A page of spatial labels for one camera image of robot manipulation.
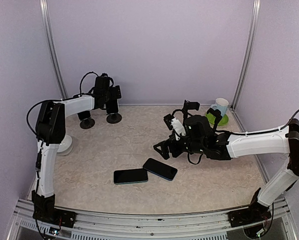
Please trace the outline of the phone with light-blue case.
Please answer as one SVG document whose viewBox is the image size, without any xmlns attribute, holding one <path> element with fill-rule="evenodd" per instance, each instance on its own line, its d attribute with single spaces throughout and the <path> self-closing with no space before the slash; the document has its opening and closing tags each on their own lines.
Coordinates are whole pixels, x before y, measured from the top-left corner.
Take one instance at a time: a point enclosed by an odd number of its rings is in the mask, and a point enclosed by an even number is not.
<svg viewBox="0 0 299 240">
<path fill-rule="evenodd" d="M 118 114 L 119 113 L 119 103 L 118 100 L 109 100 L 105 103 L 106 113 L 108 115 Z"/>
</svg>

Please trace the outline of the phone with dark-blue case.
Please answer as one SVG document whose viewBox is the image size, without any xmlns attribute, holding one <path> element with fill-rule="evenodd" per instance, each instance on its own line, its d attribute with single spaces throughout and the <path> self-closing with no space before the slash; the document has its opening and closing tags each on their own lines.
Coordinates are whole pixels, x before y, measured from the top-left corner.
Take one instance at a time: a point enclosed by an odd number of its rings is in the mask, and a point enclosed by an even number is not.
<svg viewBox="0 0 299 240">
<path fill-rule="evenodd" d="M 153 158 L 149 158 L 142 167 L 148 172 L 168 181 L 172 181 L 178 172 L 176 168 Z"/>
</svg>

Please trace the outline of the folding phone stand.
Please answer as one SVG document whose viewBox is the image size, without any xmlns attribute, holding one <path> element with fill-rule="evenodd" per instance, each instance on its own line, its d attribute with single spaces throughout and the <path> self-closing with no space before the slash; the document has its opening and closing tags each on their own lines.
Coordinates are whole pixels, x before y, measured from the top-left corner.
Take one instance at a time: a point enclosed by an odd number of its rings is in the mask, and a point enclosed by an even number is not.
<svg viewBox="0 0 299 240">
<path fill-rule="evenodd" d="M 117 124 L 117 123 L 119 123 L 121 120 L 122 120 L 122 115 L 119 114 L 119 113 L 109 114 L 109 115 L 106 117 L 106 121 L 107 121 L 109 124 Z"/>
<path fill-rule="evenodd" d="M 79 126 L 84 130 L 90 129 L 94 125 L 95 125 L 95 120 L 92 118 L 86 118 L 84 120 L 81 120 L 79 124 Z"/>
</svg>

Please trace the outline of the phone with lilac case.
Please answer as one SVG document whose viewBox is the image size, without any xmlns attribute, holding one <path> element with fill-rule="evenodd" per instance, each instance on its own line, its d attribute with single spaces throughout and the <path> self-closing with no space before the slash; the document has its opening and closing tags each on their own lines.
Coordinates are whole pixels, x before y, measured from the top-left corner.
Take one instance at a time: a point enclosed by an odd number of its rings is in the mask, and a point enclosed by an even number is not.
<svg viewBox="0 0 299 240">
<path fill-rule="evenodd" d="M 77 115 L 78 115 L 78 118 L 79 118 L 80 121 L 91 118 L 91 113 L 90 113 L 89 110 L 79 112 Z"/>
</svg>

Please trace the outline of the black clamp phone stand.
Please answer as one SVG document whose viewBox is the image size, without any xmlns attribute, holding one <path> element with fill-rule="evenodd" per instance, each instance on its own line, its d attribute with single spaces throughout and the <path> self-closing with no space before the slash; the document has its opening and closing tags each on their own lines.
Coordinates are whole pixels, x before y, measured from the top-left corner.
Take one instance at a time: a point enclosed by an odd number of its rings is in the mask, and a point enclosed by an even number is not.
<svg viewBox="0 0 299 240">
<path fill-rule="evenodd" d="M 191 114 L 189 113 L 189 110 L 196 110 L 198 111 L 200 108 L 200 103 L 197 101 L 189 101 L 184 100 L 183 107 L 182 107 L 182 113 L 183 113 L 183 119 L 187 119 L 188 116 Z"/>
</svg>

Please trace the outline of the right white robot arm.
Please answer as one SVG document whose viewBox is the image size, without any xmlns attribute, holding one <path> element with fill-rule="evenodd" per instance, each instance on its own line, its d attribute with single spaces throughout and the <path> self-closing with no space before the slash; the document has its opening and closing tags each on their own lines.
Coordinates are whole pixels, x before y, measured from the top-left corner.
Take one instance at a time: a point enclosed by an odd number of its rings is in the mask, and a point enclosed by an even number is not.
<svg viewBox="0 0 299 240">
<path fill-rule="evenodd" d="M 290 189 L 299 180 L 299 120 L 292 117 L 287 124 L 276 128 L 254 132 L 232 132 L 217 130 L 222 119 L 220 110 L 209 108 L 214 124 L 202 115 L 192 115 L 189 110 L 198 110 L 198 102 L 185 102 L 180 112 L 183 121 L 173 113 L 163 120 L 172 132 L 167 140 L 153 146 L 165 160 L 177 158 L 182 153 L 199 154 L 211 160 L 227 161 L 249 155 L 287 154 L 281 169 L 263 187 L 257 190 L 245 211 L 245 218 L 256 222 L 274 200 Z"/>
</svg>

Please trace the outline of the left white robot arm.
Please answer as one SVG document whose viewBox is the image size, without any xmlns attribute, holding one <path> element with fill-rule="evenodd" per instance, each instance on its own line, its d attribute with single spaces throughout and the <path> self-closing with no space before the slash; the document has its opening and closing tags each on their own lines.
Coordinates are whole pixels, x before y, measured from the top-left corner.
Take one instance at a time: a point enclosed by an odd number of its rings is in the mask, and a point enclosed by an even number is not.
<svg viewBox="0 0 299 240">
<path fill-rule="evenodd" d="M 55 207 L 53 185 L 54 168 L 57 152 L 66 137 L 66 118 L 78 115 L 80 127 L 89 129 L 95 121 L 91 111 L 105 110 L 108 116 L 115 116 L 115 123 L 122 117 L 119 114 L 118 100 L 121 89 L 107 73 L 96 75 L 94 87 L 88 92 L 79 92 L 67 99 L 48 99 L 38 102 L 40 110 L 35 127 L 30 130 L 37 139 L 37 158 L 35 162 L 35 189 L 31 192 L 34 205 L 33 218 L 42 222 L 62 224 L 73 223 L 75 212 Z"/>
</svg>

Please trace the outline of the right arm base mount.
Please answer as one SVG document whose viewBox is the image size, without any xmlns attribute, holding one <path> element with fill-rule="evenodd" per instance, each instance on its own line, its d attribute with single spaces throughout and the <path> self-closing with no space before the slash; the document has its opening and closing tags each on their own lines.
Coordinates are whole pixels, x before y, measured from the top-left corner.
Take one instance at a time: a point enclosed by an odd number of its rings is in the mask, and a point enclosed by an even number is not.
<svg viewBox="0 0 299 240">
<path fill-rule="evenodd" d="M 270 219 L 272 214 L 268 209 L 257 210 L 244 208 L 240 210 L 230 211 L 228 213 L 228 219 L 232 228 L 249 225 L 257 222 Z"/>
</svg>

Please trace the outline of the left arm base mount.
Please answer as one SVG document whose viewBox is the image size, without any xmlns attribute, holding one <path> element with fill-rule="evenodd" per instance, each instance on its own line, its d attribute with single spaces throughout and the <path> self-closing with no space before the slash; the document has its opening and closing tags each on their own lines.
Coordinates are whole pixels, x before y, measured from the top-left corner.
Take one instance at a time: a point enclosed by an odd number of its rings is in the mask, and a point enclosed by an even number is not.
<svg viewBox="0 0 299 240">
<path fill-rule="evenodd" d="M 77 214 L 74 211 L 56 209 L 51 215 L 47 213 L 39 212 L 35 210 L 33 213 L 33 218 L 35 220 L 57 225 L 61 227 L 73 228 L 75 224 Z"/>
</svg>

